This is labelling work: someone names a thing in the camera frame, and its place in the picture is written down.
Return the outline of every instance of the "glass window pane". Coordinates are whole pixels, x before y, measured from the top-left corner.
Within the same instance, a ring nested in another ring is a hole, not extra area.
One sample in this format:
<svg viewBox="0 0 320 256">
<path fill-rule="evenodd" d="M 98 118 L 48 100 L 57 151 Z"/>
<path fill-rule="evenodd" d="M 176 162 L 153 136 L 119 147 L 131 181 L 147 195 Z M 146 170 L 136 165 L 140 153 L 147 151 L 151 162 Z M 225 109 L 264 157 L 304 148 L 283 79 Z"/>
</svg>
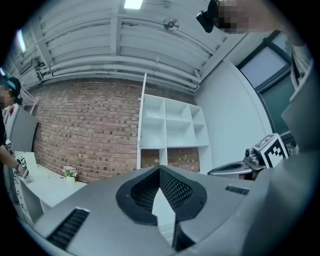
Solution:
<svg viewBox="0 0 320 256">
<path fill-rule="evenodd" d="M 250 60 L 241 72 L 254 88 L 261 85 L 287 63 L 273 50 L 266 47 Z"/>
<path fill-rule="evenodd" d="M 285 34 L 280 33 L 272 42 L 291 56 L 292 45 Z"/>
<path fill-rule="evenodd" d="M 290 97 L 294 91 L 291 77 L 288 75 L 279 83 L 261 93 L 269 116 L 272 119 L 274 131 L 280 135 L 289 130 L 281 114 L 289 105 Z"/>
</svg>

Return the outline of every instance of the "brick wall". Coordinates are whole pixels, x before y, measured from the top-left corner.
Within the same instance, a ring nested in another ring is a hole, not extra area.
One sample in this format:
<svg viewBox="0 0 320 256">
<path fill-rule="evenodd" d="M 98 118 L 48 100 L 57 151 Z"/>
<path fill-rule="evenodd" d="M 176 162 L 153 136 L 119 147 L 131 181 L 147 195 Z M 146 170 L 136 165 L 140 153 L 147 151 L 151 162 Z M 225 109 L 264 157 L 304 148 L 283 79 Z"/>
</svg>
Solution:
<svg viewBox="0 0 320 256">
<path fill-rule="evenodd" d="M 141 150 L 141 168 L 159 164 L 159 150 Z M 168 148 L 168 165 L 198 173 L 200 171 L 198 148 Z"/>
<path fill-rule="evenodd" d="M 198 148 L 168 148 L 168 165 L 200 172 Z"/>
<path fill-rule="evenodd" d="M 62 81 L 30 92 L 40 97 L 34 111 L 36 161 L 59 174 L 72 165 L 77 180 L 87 183 L 131 172 L 137 163 L 142 87 L 127 80 L 97 81 Z M 195 103 L 164 90 L 146 88 L 145 93 Z"/>
</svg>

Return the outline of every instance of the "white desk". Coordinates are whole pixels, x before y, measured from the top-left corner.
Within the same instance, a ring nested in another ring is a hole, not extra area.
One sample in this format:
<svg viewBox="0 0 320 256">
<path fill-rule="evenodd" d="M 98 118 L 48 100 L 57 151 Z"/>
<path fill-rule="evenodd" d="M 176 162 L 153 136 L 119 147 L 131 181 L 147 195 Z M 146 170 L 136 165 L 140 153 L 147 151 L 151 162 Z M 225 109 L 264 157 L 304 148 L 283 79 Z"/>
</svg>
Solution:
<svg viewBox="0 0 320 256">
<path fill-rule="evenodd" d="M 14 154 L 16 158 L 25 158 L 29 170 L 25 179 L 14 176 L 15 189 L 24 215 L 21 218 L 29 225 L 33 225 L 40 216 L 86 185 L 79 181 L 68 183 L 64 176 L 37 164 L 33 152 L 15 151 Z"/>
</svg>

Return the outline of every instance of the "white flowers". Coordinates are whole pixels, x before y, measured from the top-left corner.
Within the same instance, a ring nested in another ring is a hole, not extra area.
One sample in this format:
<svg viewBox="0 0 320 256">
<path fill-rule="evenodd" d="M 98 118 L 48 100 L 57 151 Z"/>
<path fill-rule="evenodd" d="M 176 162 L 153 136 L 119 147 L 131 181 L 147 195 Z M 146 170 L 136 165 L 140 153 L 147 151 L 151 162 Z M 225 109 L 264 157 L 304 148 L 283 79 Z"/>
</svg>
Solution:
<svg viewBox="0 0 320 256">
<path fill-rule="evenodd" d="M 78 175 L 76 168 L 72 166 L 63 167 L 62 172 L 65 174 L 65 176 L 68 176 L 68 177 L 76 177 Z"/>
</svg>

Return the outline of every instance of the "person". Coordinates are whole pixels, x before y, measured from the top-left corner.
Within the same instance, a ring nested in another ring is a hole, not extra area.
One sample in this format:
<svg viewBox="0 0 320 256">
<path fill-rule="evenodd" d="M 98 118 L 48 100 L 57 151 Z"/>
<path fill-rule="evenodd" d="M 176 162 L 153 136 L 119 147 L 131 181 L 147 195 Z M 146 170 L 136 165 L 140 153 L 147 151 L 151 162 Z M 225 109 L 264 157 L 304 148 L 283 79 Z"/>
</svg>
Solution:
<svg viewBox="0 0 320 256">
<path fill-rule="evenodd" d="M 295 89 L 305 75 L 312 55 L 292 24 L 268 0 L 211 0 L 197 20 L 207 33 L 213 27 L 230 33 L 280 31 L 292 44 L 291 80 Z"/>
<path fill-rule="evenodd" d="M 15 77 L 6 77 L 0 75 L 0 105 L 1 109 L 13 105 L 18 101 L 18 96 L 20 94 L 21 84 L 19 80 Z M 4 124 L 4 119 L 1 111 L 0 120 L 0 170 L 3 170 L 3 165 L 6 165 L 12 169 L 15 169 L 19 176 L 24 174 L 25 168 L 9 153 L 5 147 L 7 140 L 6 128 Z"/>
</svg>

